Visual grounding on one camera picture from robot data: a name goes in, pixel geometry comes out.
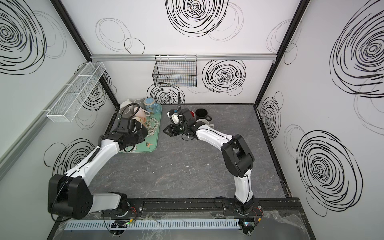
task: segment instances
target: wire basket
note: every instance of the wire basket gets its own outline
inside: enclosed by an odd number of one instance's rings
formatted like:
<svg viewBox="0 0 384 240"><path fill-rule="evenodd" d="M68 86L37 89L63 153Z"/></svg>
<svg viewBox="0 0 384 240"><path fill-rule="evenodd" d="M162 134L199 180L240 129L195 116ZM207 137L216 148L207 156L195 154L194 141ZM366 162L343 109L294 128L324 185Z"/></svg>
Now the wire basket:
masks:
<svg viewBox="0 0 384 240"><path fill-rule="evenodd" d="M168 83L178 87L196 87L196 55L156 55L152 78L155 86Z"/></svg>
<svg viewBox="0 0 384 240"><path fill-rule="evenodd" d="M71 122L104 71L102 62L88 62L48 111L47 117L53 122Z"/></svg>

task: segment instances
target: black mug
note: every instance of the black mug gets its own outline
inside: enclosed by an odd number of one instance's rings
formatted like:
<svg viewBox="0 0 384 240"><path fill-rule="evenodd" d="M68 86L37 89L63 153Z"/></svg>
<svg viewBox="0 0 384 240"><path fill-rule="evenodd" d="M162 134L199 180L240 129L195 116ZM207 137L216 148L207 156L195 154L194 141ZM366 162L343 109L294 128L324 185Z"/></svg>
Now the black mug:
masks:
<svg viewBox="0 0 384 240"><path fill-rule="evenodd" d="M206 119L208 121L212 121L212 117L208 115L208 111L204 108L199 108L195 111L196 120Z"/></svg>

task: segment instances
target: blue cup with butterfly design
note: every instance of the blue cup with butterfly design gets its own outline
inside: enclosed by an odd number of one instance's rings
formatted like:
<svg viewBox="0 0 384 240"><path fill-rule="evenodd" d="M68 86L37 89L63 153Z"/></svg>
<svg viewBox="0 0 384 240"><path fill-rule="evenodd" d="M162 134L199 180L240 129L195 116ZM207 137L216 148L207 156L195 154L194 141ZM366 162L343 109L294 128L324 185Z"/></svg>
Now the blue cup with butterfly design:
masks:
<svg viewBox="0 0 384 240"><path fill-rule="evenodd" d="M155 102L153 98L144 99L145 109L152 114L159 113L161 110L161 106Z"/></svg>

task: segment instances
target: green tray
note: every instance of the green tray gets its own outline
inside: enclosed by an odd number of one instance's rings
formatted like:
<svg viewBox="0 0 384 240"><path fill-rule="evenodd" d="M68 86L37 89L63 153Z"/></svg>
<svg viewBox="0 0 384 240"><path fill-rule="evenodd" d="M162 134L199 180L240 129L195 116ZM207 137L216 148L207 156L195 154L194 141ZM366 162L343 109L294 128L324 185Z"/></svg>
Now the green tray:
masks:
<svg viewBox="0 0 384 240"><path fill-rule="evenodd" d="M124 152L121 150L119 153L137 153L137 152L152 152L157 147L157 138L159 136L159 127L160 127L160 119L162 106L160 105L160 112L156 114L152 114L147 117L147 121L145 123L148 129L148 135L145 138L144 142L136 144L135 148L130 152ZM126 147L125 150L129 151L132 149L132 146Z"/></svg>

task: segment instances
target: gray marble tabletop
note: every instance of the gray marble tabletop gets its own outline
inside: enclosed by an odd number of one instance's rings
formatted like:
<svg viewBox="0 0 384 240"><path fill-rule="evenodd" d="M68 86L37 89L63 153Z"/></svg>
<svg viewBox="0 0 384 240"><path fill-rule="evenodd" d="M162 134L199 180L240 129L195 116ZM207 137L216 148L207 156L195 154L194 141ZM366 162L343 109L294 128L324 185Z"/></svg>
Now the gray marble tabletop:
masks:
<svg viewBox="0 0 384 240"><path fill-rule="evenodd" d="M265 143L252 105L186 105L192 111L205 108L215 129L240 134L255 156L251 174L256 198L284 197L280 179ZM226 169L221 152L214 146L181 136L169 137L162 130L170 124L164 105L157 148L150 153L121 153L112 157L92 180L93 193L116 191L128 198L233 197L233 175Z"/></svg>

